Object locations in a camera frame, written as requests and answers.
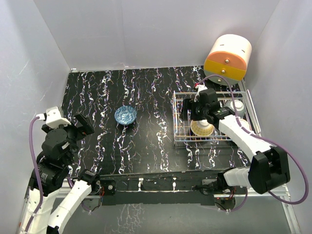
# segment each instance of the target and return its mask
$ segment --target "wire basket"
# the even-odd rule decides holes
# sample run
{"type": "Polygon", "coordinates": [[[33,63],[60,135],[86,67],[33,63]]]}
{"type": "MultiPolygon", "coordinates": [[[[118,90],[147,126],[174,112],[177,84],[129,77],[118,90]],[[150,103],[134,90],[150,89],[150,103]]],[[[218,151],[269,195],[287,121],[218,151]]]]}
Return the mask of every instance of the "wire basket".
{"type": "MultiPolygon", "coordinates": [[[[244,115],[244,119],[248,121],[249,125],[254,129],[254,125],[252,119],[250,118],[249,110],[249,102],[247,102],[247,93],[246,92],[233,92],[234,98],[240,100],[244,103],[246,107],[246,113],[244,115]]],[[[221,107],[224,104],[232,100],[230,92],[216,92],[218,101],[220,102],[221,107]]],[[[185,92],[185,93],[176,93],[173,95],[173,114],[174,114],[174,145],[178,146],[180,143],[186,142],[217,142],[217,141],[231,141],[231,139],[221,133],[216,128],[214,132],[210,136],[195,136],[191,131],[191,111],[188,110],[188,120],[183,121],[180,119],[180,114],[182,110],[183,99],[185,98],[194,98],[196,95],[195,92],[185,92]]]]}

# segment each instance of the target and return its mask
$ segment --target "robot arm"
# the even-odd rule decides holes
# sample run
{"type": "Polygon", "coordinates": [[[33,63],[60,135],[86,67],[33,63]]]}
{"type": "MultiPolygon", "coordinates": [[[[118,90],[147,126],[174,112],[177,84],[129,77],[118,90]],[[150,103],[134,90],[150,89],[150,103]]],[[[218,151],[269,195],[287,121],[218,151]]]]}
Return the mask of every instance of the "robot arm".
{"type": "Polygon", "coordinates": [[[187,120],[188,110],[191,110],[192,120],[206,119],[231,138],[251,162],[250,168],[229,168],[219,173],[219,189],[252,187],[257,193],[263,194],[290,181],[287,153],[243,131],[237,124],[234,112],[228,107],[221,108],[213,89],[199,85],[194,99],[183,100],[182,120],[187,120]]]}
{"type": "Polygon", "coordinates": [[[92,134],[94,129],[89,119],[81,114],[75,116],[78,120],[78,125],[75,126],[63,117],[58,107],[48,109],[39,117],[40,120],[46,121],[42,130],[47,133],[42,144],[42,152],[37,157],[43,201],[35,214],[35,209],[40,203],[40,191],[34,170],[29,180],[29,203],[20,233],[61,234],[79,204],[91,191],[96,192],[99,188],[99,175],[84,170],[70,193],[51,214],[54,201],[69,173],[68,165],[73,163],[74,156],[78,152],[77,141],[92,134]]]}

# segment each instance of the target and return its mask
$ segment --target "black cable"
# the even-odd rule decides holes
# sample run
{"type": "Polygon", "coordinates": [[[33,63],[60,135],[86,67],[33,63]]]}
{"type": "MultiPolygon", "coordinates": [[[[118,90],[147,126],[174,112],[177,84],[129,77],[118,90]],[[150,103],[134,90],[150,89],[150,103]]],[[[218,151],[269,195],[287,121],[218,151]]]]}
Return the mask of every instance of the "black cable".
{"type": "Polygon", "coordinates": [[[226,209],[224,208],[224,206],[222,206],[220,203],[217,203],[217,202],[215,201],[215,204],[218,204],[219,206],[221,206],[221,207],[226,211],[226,209]]]}

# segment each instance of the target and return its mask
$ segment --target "floor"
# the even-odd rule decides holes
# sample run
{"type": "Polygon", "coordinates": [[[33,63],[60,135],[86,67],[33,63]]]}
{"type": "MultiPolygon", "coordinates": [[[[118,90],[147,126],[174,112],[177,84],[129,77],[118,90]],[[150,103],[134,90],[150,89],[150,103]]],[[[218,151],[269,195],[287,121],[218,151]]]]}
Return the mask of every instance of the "floor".
{"type": "MultiPolygon", "coordinates": [[[[173,143],[173,92],[190,92],[205,77],[201,66],[70,73],[62,108],[75,123],[81,112],[95,133],[81,141],[71,174],[87,168],[101,175],[185,171],[246,166],[234,144],[173,143]],[[114,113],[122,105],[137,110],[136,122],[118,125],[114,113]]],[[[216,91],[226,87],[208,82],[216,91]]],[[[233,90],[239,91],[238,85],[233,90]]]]}

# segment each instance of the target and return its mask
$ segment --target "black marble table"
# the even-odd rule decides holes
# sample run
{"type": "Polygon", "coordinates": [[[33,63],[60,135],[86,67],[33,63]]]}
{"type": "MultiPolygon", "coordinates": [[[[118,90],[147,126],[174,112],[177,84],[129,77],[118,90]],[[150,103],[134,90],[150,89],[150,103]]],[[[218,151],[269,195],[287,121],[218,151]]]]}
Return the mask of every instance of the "black marble table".
{"type": "MultiPolygon", "coordinates": [[[[205,77],[201,66],[70,73],[62,108],[65,116],[89,116],[95,133],[81,141],[71,166],[76,176],[83,169],[101,175],[151,173],[242,167],[249,164],[233,143],[173,143],[173,92],[191,92],[205,77]],[[136,122],[118,125],[117,108],[133,106],[136,122]]],[[[208,82],[216,91],[227,87],[208,82]]]]}

